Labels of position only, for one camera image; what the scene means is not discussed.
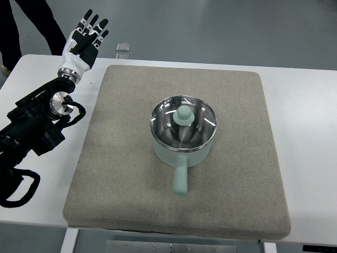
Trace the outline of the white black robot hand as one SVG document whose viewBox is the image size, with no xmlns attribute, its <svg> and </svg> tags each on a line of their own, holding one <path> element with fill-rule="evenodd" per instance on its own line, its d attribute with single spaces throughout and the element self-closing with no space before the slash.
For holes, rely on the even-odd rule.
<svg viewBox="0 0 337 253">
<path fill-rule="evenodd" d="M 93 67 L 98 49 L 108 34 L 108 19 L 99 21 L 99 16 L 92 13 L 91 9 L 85 13 L 76 29 L 70 33 L 62 53 L 63 63 L 58 76 L 75 84 Z"/>
</svg>

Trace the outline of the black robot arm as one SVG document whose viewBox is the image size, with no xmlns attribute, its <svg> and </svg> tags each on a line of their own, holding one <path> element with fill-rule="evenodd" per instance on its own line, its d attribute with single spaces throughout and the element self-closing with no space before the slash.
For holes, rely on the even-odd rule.
<svg viewBox="0 0 337 253">
<path fill-rule="evenodd" d="M 15 167 L 30 151 L 38 156 L 50 152 L 65 140 L 62 130 L 76 124 L 86 112 L 66 95 L 61 105 L 76 106 L 80 112 L 71 120 L 68 112 L 63 115 L 52 108 L 52 98 L 58 92 L 74 90 L 73 81 L 57 77 L 15 103 L 16 108 L 7 114 L 10 124 L 1 130 L 1 169 Z"/>
</svg>

